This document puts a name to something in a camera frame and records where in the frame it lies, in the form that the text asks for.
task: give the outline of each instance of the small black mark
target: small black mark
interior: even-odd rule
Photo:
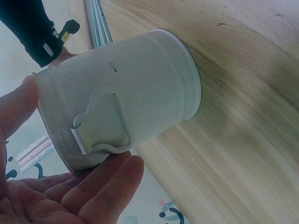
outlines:
[[[169,211],[172,211],[174,213],[176,213],[179,217],[179,224],[184,224],[185,223],[185,219],[184,219],[184,216],[182,215],[182,213],[175,209],[175,208],[169,208]]]
[[[222,25],[226,25],[226,26],[228,26],[228,24],[225,24],[225,23],[218,23],[218,25],[217,26],[222,26]]]
[[[10,156],[8,158],[8,161],[11,162],[14,158],[12,156]],[[15,178],[18,175],[18,172],[15,169],[12,169],[11,171],[9,171],[5,177],[8,180],[9,178]]]
[[[184,216],[182,215],[182,213],[179,210],[171,207],[171,208],[169,208],[169,211],[174,212],[174,213],[177,214],[177,216],[179,218],[179,224],[184,224],[185,223]],[[160,212],[159,213],[160,218],[164,218],[165,215],[166,215],[165,212]]]
[[[115,72],[117,72],[117,69],[116,69],[116,67],[115,67],[115,65],[114,65],[114,63],[113,63],[113,61],[110,61],[109,64],[111,65],[111,67],[113,68],[113,70],[114,70]]]
[[[37,178],[39,180],[45,178],[46,176],[43,175],[43,168],[42,168],[42,166],[39,163],[35,164],[34,166],[38,168],[38,177]]]
[[[166,216],[165,212],[160,212],[160,214],[159,214],[159,217],[160,217],[160,218],[163,218],[163,217],[165,217],[165,216]]]
[[[8,180],[9,178],[15,178],[17,175],[18,175],[18,172],[15,169],[12,169],[5,175],[5,177]]]

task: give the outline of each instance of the fingers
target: fingers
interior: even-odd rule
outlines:
[[[73,187],[77,186],[84,178],[86,178],[91,171],[85,171],[77,176],[72,177],[64,183],[57,184],[44,191],[44,194],[48,196],[53,201],[60,203],[63,196],[71,190]]]
[[[67,180],[71,179],[72,177],[74,177],[73,174],[66,173],[66,174],[48,176],[41,180],[28,178],[28,179],[21,179],[20,181],[26,183],[31,189],[43,193],[45,190],[53,186],[56,186],[60,183],[64,183]]]
[[[27,77],[20,87],[0,98],[0,198],[4,196],[6,182],[6,139],[31,116],[37,107],[37,99],[33,77]]]
[[[77,215],[82,206],[94,197],[118,173],[122,164],[129,157],[131,157],[129,151],[122,154],[110,154],[78,186],[66,193],[60,204],[69,212]]]
[[[87,224],[114,224],[132,199],[143,175],[143,160],[132,156],[119,173],[80,210],[78,216]]]

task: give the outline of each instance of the floor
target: floor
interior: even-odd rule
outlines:
[[[48,17],[54,21],[58,31],[69,19],[75,19],[81,24],[80,31],[75,36],[71,36],[66,43],[66,47],[70,52],[79,54],[90,49],[91,45],[88,40],[88,29],[84,25],[82,2],[80,0],[76,1],[77,4],[73,4],[74,0],[71,1],[72,4],[68,0],[45,0],[43,2]],[[39,72],[41,68],[29,57],[18,39],[2,23],[0,23],[0,33],[0,95],[2,96],[16,88],[26,75],[30,75],[33,71]],[[68,171],[55,150],[51,151],[25,173],[20,171],[20,166],[16,161],[17,155],[44,135],[46,135],[46,130],[36,111],[28,122],[9,139],[7,144],[7,178],[9,180],[43,178]],[[118,221],[118,224],[138,223],[189,223],[147,168],[137,193]]]

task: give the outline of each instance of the palm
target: palm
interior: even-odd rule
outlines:
[[[33,80],[0,98],[0,224],[116,223],[143,174],[142,159],[130,152],[111,154],[97,168],[78,176],[6,181],[6,139],[36,104]]]

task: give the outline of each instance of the wooden surface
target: wooden surface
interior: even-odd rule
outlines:
[[[299,223],[299,3],[101,0],[114,41],[174,32],[202,85],[198,113],[137,147],[200,224]]]

